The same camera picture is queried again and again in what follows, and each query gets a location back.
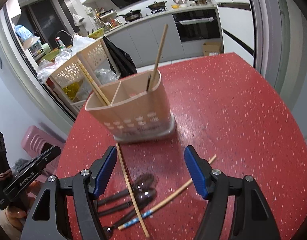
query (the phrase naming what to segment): chopstick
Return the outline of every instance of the chopstick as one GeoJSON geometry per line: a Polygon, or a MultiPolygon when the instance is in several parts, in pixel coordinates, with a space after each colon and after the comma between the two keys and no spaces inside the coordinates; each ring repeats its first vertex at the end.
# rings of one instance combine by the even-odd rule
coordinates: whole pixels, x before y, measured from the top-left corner
{"type": "Polygon", "coordinates": [[[158,72],[158,64],[159,64],[159,60],[160,60],[160,57],[161,57],[163,44],[165,43],[167,30],[168,30],[168,25],[165,24],[165,27],[163,29],[163,33],[162,33],[162,36],[161,36],[161,40],[160,40],[160,45],[159,45],[158,54],[157,54],[157,57],[156,57],[156,62],[155,62],[155,65],[154,65],[153,73],[152,73],[151,77],[149,77],[150,79],[148,80],[149,85],[147,85],[147,92],[150,92],[152,90],[153,83],[154,83],[154,80],[155,80],[157,72],[158,72]]]}
{"type": "Polygon", "coordinates": [[[148,230],[146,228],[146,225],[144,224],[143,219],[141,217],[141,213],[139,211],[137,202],[135,200],[135,196],[133,195],[132,187],[131,187],[131,184],[130,184],[130,181],[129,181],[129,178],[128,178],[128,175],[127,175],[125,164],[123,163],[123,158],[122,158],[122,153],[121,153],[121,149],[120,149],[119,143],[116,143],[116,146],[117,146],[117,152],[118,152],[118,157],[119,157],[119,161],[120,161],[123,177],[125,178],[125,181],[126,181],[126,184],[127,184],[128,190],[129,190],[129,194],[130,194],[132,203],[133,203],[134,208],[135,208],[135,212],[137,213],[138,221],[140,221],[141,227],[142,227],[142,229],[144,231],[144,235],[146,237],[150,237],[149,232],[148,232],[148,230]]]}
{"type": "Polygon", "coordinates": [[[85,66],[82,64],[82,62],[80,61],[80,59],[77,60],[78,61],[78,65],[84,75],[84,77],[87,79],[87,81],[89,82],[92,90],[95,92],[95,95],[97,96],[97,98],[99,99],[100,102],[104,103],[105,105],[110,105],[109,100],[106,98],[106,96],[104,95],[104,93],[101,91],[101,89],[98,87],[98,85],[96,84],[96,82],[93,80],[93,78],[90,76],[90,74],[88,73],[88,71],[86,70],[85,66]]]}
{"type": "MultiPolygon", "coordinates": [[[[213,161],[217,158],[216,155],[214,155],[208,162],[209,164],[213,163],[213,161]]],[[[180,188],[178,188],[174,193],[172,193],[170,196],[166,197],[163,201],[155,205],[153,208],[150,210],[144,212],[141,214],[141,218],[146,218],[149,217],[151,214],[156,212],[158,209],[162,208],[166,204],[168,204],[171,200],[173,200],[175,197],[177,197],[181,192],[183,192],[189,185],[191,185],[192,179],[189,179],[185,184],[183,184],[180,188]]],[[[125,228],[130,227],[131,225],[138,223],[139,221],[139,216],[137,218],[134,218],[127,223],[121,225],[118,227],[119,230],[123,230],[125,228]]]]}

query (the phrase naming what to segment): pot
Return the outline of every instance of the pot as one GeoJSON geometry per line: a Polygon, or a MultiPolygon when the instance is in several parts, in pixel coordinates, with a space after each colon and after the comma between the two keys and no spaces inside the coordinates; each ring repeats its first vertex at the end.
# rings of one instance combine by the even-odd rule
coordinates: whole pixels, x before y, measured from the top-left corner
{"type": "Polygon", "coordinates": [[[166,2],[154,2],[154,4],[149,5],[147,8],[149,8],[151,11],[156,10],[156,9],[160,9],[160,8],[164,8],[166,6],[166,2]]]}
{"type": "Polygon", "coordinates": [[[196,3],[196,5],[207,4],[206,0],[189,0],[189,1],[194,1],[196,3]]]}
{"type": "Polygon", "coordinates": [[[122,16],[127,22],[132,22],[142,17],[141,10],[130,11],[126,14],[117,15],[122,16]]]}

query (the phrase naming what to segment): black spoon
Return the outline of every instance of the black spoon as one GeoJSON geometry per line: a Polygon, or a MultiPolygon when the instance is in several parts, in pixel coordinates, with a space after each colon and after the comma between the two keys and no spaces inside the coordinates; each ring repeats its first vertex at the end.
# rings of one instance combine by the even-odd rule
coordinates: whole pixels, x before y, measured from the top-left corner
{"type": "MultiPolygon", "coordinates": [[[[152,200],[155,199],[157,195],[157,192],[155,189],[149,189],[147,197],[138,205],[139,210],[144,209],[152,200]]],[[[131,220],[136,215],[135,209],[133,208],[128,214],[126,214],[124,217],[122,217],[120,220],[115,222],[111,227],[103,227],[103,231],[106,234],[106,237],[110,239],[113,235],[113,231],[117,229],[119,226],[123,225],[124,223],[127,223],[129,220],[131,220]]]]}
{"type": "MultiPolygon", "coordinates": [[[[152,174],[150,174],[150,173],[142,174],[132,183],[132,189],[136,192],[146,190],[150,187],[150,185],[153,183],[153,181],[154,181],[154,176],[152,174]]],[[[110,203],[114,200],[117,200],[117,199],[124,197],[124,196],[127,196],[127,195],[129,195],[129,191],[126,188],[119,193],[116,193],[116,194],[111,195],[107,198],[99,200],[98,206],[102,206],[104,204],[110,203]]]]}
{"type": "MultiPolygon", "coordinates": [[[[142,191],[142,192],[135,192],[135,200],[138,205],[140,205],[143,201],[145,201],[148,197],[151,197],[153,195],[156,195],[156,190],[155,189],[148,189],[147,191],[142,191]]],[[[98,212],[98,217],[103,217],[109,214],[112,214],[114,212],[126,209],[128,207],[132,206],[132,201],[127,201],[121,205],[115,206],[113,208],[109,208],[104,211],[98,212]]]]}

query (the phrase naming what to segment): speckled red tabletop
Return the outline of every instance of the speckled red tabletop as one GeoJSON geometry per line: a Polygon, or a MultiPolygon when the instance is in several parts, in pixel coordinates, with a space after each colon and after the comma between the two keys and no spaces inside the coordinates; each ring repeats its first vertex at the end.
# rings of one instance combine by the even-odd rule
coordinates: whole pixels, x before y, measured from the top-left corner
{"type": "MultiPolygon", "coordinates": [[[[157,178],[160,202],[190,179],[183,150],[193,145],[205,159],[228,176],[254,176],[277,221],[282,239],[290,239],[307,215],[307,147],[298,125],[271,86],[236,54],[221,54],[160,68],[177,132],[158,142],[123,145],[134,180],[144,172],[157,178]]],[[[111,134],[81,110],[69,134],[58,166],[58,177],[73,176],[100,158],[111,134]]],[[[119,161],[105,195],[126,188],[119,161]]],[[[228,238],[233,197],[229,198],[221,239],[228,238]]],[[[145,219],[152,239],[191,240],[206,202],[193,185],[170,204],[145,219]]],[[[74,239],[81,239],[72,198],[68,210],[74,239]]],[[[110,226],[126,211],[101,218],[110,226]]],[[[113,240],[145,239],[140,224],[116,230],[113,240]]]]}

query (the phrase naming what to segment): blue gripper pad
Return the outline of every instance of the blue gripper pad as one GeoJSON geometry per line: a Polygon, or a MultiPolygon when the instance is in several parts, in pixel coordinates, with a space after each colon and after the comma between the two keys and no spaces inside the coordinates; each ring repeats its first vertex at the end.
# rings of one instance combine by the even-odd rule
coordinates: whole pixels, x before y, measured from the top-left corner
{"type": "Polygon", "coordinates": [[[187,146],[184,149],[184,161],[186,162],[187,169],[190,173],[190,176],[192,178],[192,181],[193,181],[194,187],[196,188],[197,193],[201,195],[203,199],[206,200],[208,197],[206,178],[203,175],[189,146],[187,146]]]}
{"type": "Polygon", "coordinates": [[[113,168],[116,165],[117,157],[117,149],[113,147],[106,160],[104,161],[100,172],[95,178],[95,190],[93,191],[95,199],[98,199],[99,196],[102,195],[106,190],[113,168]]]}

